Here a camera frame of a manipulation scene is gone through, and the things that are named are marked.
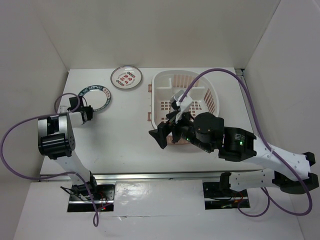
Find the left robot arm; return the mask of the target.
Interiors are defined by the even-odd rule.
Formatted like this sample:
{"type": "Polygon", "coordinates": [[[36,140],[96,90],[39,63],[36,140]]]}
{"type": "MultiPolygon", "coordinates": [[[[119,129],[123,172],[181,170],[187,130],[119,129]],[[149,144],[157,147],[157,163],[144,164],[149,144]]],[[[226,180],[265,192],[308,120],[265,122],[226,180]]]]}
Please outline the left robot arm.
{"type": "Polygon", "coordinates": [[[56,115],[38,118],[38,150],[62,167],[70,177],[73,194],[92,200],[97,197],[99,187],[92,172],[82,164],[75,152],[73,127],[92,120],[94,111],[90,105],[84,105],[81,96],[69,98],[69,103],[70,107],[56,115]]]}

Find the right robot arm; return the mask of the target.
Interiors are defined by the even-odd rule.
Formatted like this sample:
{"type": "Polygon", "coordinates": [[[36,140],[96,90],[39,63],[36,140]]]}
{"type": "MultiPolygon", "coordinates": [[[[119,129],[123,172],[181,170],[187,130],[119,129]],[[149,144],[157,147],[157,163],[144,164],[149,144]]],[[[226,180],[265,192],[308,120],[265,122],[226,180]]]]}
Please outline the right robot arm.
{"type": "Polygon", "coordinates": [[[301,195],[319,187],[318,176],[311,173],[315,164],[313,153],[296,154],[275,146],[266,147],[253,133],[226,127],[223,118],[209,112],[196,117],[183,113],[180,120],[176,120],[177,116],[177,111],[167,114],[166,122],[148,132],[161,149],[168,145],[168,135],[172,135],[172,143],[183,139],[207,153],[218,151],[220,159],[262,167],[243,173],[222,173],[218,190],[223,196],[253,188],[278,188],[287,194],[301,195]]]}

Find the white pink dish rack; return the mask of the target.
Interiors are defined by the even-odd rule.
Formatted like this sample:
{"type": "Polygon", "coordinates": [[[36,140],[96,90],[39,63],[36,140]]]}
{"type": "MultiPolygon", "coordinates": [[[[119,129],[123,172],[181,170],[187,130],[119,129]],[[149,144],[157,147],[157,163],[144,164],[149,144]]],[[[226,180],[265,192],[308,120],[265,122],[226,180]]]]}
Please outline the white pink dish rack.
{"type": "Polygon", "coordinates": [[[197,74],[188,70],[165,70],[158,73],[151,83],[151,123],[154,129],[166,123],[168,113],[178,111],[170,100],[179,90],[193,99],[188,112],[194,117],[194,144],[207,152],[222,146],[224,120],[219,117],[220,104],[217,92],[210,81],[202,76],[195,84],[197,74]]]}

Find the green rim plate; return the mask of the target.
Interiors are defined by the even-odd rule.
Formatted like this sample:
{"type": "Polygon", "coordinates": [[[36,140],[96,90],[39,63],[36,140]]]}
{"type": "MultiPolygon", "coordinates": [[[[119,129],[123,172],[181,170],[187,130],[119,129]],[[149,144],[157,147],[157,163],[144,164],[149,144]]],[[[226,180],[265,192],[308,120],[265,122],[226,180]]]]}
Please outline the green rim plate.
{"type": "Polygon", "coordinates": [[[83,97],[88,106],[93,108],[95,113],[106,109],[112,100],[110,90],[102,85],[90,85],[82,89],[78,96],[83,97]]]}

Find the red character plate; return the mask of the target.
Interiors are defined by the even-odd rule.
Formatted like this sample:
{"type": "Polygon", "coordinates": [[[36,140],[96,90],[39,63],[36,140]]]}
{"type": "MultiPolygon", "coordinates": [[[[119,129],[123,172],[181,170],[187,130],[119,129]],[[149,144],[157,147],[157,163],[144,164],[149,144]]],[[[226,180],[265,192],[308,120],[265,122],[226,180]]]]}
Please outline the red character plate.
{"type": "Polygon", "coordinates": [[[116,68],[110,76],[114,87],[121,90],[130,90],[137,87],[143,80],[143,74],[135,66],[125,65],[116,68]]]}

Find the aluminium front rail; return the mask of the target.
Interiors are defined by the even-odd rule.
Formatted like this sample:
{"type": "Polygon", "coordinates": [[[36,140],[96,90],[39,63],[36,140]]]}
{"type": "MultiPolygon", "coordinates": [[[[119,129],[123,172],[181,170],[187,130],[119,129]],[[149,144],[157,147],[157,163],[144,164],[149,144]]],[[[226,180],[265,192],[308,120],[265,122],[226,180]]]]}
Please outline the aluminium front rail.
{"type": "Polygon", "coordinates": [[[162,181],[162,180],[203,180],[205,182],[218,182],[222,173],[227,171],[172,171],[172,172],[94,172],[91,170],[96,181],[162,181]]]}

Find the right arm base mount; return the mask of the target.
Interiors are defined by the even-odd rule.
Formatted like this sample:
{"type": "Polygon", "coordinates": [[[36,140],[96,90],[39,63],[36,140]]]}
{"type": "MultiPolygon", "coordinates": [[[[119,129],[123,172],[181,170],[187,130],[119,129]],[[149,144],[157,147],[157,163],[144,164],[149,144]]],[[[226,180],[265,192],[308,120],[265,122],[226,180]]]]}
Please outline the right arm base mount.
{"type": "Polygon", "coordinates": [[[203,197],[205,210],[224,210],[250,208],[248,192],[234,190],[220,190],[218,182],[203,182],[203,197]]]}

